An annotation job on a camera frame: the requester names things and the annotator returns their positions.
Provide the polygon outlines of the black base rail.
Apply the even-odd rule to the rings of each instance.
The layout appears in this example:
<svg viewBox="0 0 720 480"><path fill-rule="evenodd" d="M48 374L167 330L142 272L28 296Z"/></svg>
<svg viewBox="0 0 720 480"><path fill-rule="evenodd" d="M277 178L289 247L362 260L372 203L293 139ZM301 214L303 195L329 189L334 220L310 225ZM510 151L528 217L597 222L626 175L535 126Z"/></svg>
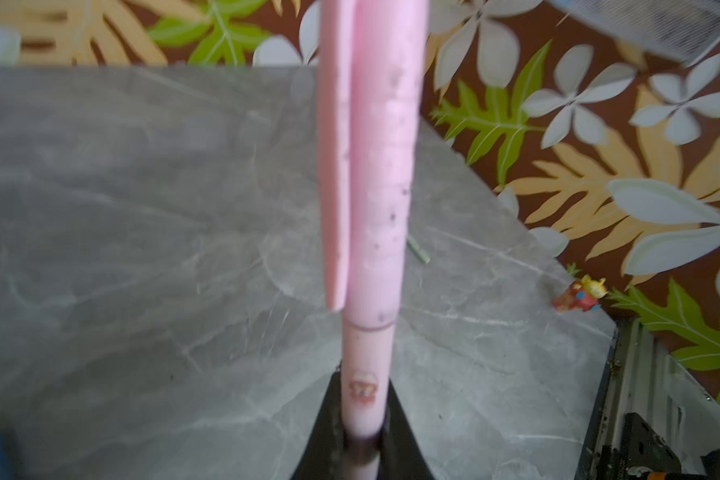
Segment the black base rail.
<svg viewBox="0 0 720 480"><path fill-rule="evenodd" d="M603 370L578 479L720 479L720 405L638 321Z"/></svg>

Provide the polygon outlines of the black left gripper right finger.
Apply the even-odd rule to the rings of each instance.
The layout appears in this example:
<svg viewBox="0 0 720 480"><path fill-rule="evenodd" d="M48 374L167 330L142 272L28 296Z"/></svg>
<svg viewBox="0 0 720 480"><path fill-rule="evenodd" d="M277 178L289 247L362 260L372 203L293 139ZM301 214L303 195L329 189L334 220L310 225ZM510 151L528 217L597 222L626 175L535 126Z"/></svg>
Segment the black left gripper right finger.
<svg viewBox="0 0 720 480"><path fill-rule="evenodd" d="M400 400L389 392L383 426L383 478L434 480Z"/></svg>

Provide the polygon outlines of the green pen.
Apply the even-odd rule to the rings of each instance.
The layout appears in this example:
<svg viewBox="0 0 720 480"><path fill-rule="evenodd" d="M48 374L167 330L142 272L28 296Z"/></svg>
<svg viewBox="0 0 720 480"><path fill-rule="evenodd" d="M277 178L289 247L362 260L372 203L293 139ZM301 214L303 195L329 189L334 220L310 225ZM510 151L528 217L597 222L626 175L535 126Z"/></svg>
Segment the green pen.
<svg viewBox="0 0 720 480"><path fill-rule="evenodd" d="M422 265L428 265L431 262L430 255L424 250L424 248L413 236L408 235L406 238L406 243L408 250Z"/></svg>

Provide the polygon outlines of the small red yellow toy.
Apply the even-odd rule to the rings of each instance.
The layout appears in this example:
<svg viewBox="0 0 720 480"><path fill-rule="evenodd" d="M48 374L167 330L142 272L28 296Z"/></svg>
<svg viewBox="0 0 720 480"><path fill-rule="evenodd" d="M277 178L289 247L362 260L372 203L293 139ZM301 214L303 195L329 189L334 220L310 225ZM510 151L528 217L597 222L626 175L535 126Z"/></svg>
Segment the small red yellow toy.
<svg viewBox="0 0 720 480"><path fill-rule="evenodd" d="M573 281L568 288L553 301L558 312L580 310L589 312L600 307L600 301L608 294L606 279L593 279L589 275Z"/></svg>

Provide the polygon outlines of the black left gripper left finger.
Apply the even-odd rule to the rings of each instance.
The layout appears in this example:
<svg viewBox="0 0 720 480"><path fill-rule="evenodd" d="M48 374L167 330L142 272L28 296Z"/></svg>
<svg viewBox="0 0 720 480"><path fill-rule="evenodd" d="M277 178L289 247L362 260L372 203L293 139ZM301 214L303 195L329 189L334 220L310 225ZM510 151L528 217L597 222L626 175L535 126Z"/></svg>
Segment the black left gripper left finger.
<svg viewBox="0 0 720 480"><path fill-rule="evenodd" d="M330 378L306 447L291 480L342 478L344 428L341 418L340 371Z"/></svg>

